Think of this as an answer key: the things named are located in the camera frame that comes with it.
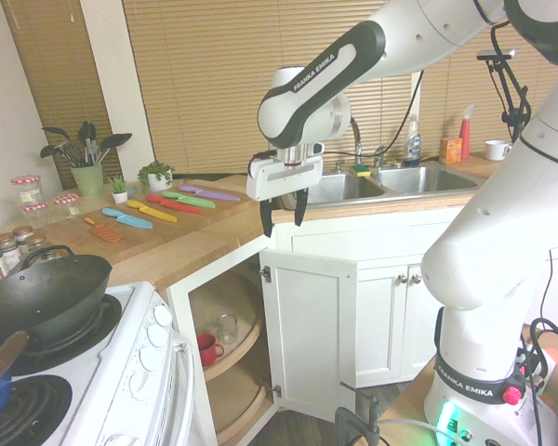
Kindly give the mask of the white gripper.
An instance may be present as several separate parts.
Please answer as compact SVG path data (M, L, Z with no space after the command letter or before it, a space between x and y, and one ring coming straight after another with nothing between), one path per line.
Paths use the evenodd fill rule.
M248 165L246 194L259 203L264 235L272 236L274 209L272 198L296 192L294 223L301 226L309 197L309 187L320 182L323 174L324 143L301 144L288 149L255 154Z

